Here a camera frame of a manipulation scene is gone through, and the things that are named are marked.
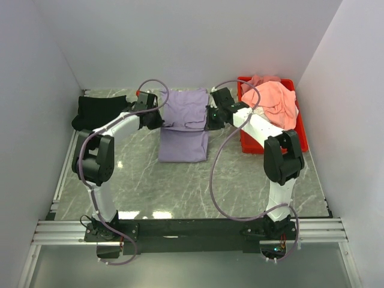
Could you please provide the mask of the lavender t shirt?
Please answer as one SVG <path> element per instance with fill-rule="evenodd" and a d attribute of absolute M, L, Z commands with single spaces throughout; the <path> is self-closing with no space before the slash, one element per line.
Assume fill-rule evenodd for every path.
<path fill-rule="evenodd" d="M 207 160 L 209 132 L 205 130 L 206 89 L 163 92 L 163 126 L 158 160 L 162 163 L 198 163 Z"/>

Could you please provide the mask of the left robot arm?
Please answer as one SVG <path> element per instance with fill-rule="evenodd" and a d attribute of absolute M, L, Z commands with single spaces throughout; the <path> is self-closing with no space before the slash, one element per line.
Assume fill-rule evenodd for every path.
<path fill-rule="evenodd" d="M 132 103 L 120 97 L 118 111 L 106 119 L 89 106 L 79 114 L 86 122 L 79 131 L 71 168 L 83 182 L 91 201 L 88 230 L 106 241 L 129 237 L 129 229 L 120 224 L 109 187 L 115 169 L 116 143 L 143 127 L 154 130 L 163 124 L 158 97 L 144 91 L 137 91 L 136 95 Z"/>

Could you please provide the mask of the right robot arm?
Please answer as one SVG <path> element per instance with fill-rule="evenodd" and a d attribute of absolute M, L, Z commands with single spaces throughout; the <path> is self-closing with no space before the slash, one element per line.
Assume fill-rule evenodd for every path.
<path fill-rule="evenodd" d="M 221 210 L 214 197 L 215 167 L 212 166 L 209 175 L 211 200 L 220 214 L 228 219 L 240 222 L 261 219 L 265 236 L 277 239 L 290 227 L 293 187 L 305 166 L 299 136 L 295 130 L 283 130 L 263 119 L 254 112 L 255 106 L 251 107 L 243 101 L 236 103 L 228 88 L 214 87 L 211 96 L 215 106 L 207 107 L 207 128 L 223 128 L 225 124 L 230 124 L 251 136 L 263 148 L 263 169 L 269 179 L 266 211 L 256 217 L 235 218 Z"/>

